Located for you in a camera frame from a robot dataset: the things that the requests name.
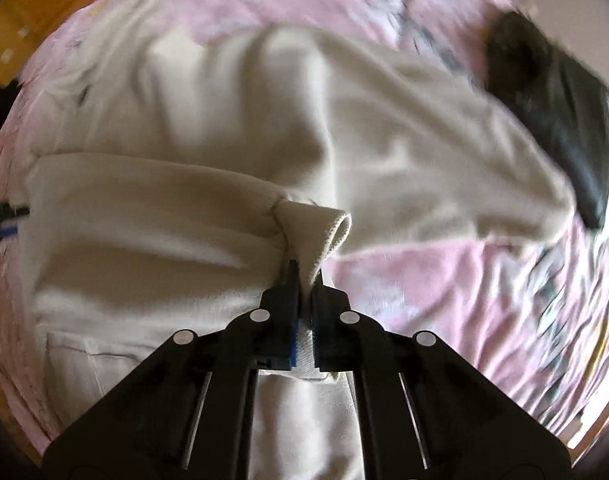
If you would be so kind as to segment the cream white sweatshirt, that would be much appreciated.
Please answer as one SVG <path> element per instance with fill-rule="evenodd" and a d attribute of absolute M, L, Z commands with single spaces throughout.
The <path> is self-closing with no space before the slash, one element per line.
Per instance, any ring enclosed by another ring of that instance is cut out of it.
<path fill-rule="evenodd" d="M 45 388 L 67 430 L 179 330 L 259 307 L 296 261 L 296 364 L 260 370 L 244 479 L 368 479 L 355 388 L 315 364 L 336 254 L 551 242 L 565 176 L 497 102 L 421 58 L 323 30 L 82 51 L 47 89 L 20 230 Z"/>

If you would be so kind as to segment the folded black garment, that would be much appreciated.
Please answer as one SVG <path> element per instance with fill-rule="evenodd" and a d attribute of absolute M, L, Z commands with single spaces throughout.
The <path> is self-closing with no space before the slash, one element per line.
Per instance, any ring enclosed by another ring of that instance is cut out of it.
<path fill-rule="evenodd" d="M 528 129 L 574 187 L 585 227 L 604 228 L 609 197 L 609 87 L 524 14 L 487 37 L 487 90 Z"/>

